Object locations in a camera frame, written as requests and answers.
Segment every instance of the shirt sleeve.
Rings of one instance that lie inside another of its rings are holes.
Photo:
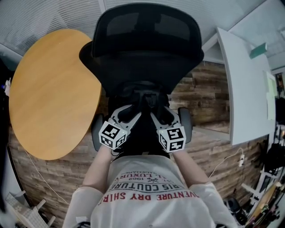
[[[194,184],[189,190],[197,194],[206,204],[215,224],[221,224],[227,228],[237,228],[235,219],[224,205],[213,183]]]
[[[92,187],[80,187],[72,195],[62,228],[77,227],[79,221],[90,222],[91,214],[103,193]]]

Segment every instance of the wooden plank wall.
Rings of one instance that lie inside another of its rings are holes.
[[[108,99],[102,96],[98,112],[107,113]],[[228,132],[229,96],[226,73],[223,65],[202,62],[192,73],[185,77],[170,96],[171,108],[187,107],[191,111],[195,125],[206,126]],[[227,159],[211,177],[221,196],[232,195],[244,204],[250,197],[240,184],[254,186],[259,178],[260,168],[255,168],[252,161],[260,151],[259,138],[232,147],[229,142],[209,138],[204,134],[193,132],[192,141],[187,145],[189,155],[206,171],[208,175],[225,157],[234,154],[239,147],[245,153],[245,165],[238,167],[240,153]],[[34,205],[46,199],[43,207],[48,215],[55,215],[55,227],[62,227],[68,205],[60,199],[43,181],[23,147],[16,139],[13,130],[10,133],[10,149],[15,168],[28,198]],[[44,161],[32,157],[33,162],[47,183],[67,202],[72,193],[81,185],[85,173],[92,163],[94,150],[91,133],[88,132],[79,145],[65,157]]]

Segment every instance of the person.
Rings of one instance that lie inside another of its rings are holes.
[[[173,157],[177,165],[162,155],[122,156],[111,162],[111,149],[102,145],[72,196],[63,228],[237,228],[189,154],[177,151]]]

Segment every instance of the black mesh chair back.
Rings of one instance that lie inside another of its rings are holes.
[[[170,94],[204,57],[201,34],[188,14],[159,4],[126,4],[99,18],[92,43],[80,53],[107,96],[149,81]]]

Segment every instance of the yellow tabletop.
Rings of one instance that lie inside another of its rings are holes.
[[[16,69],[9,99],[11,124],[24,149],[37,158],[68,154],[91,125],[101,84],[79,59],[90,41],[73,29],[49,33]]]

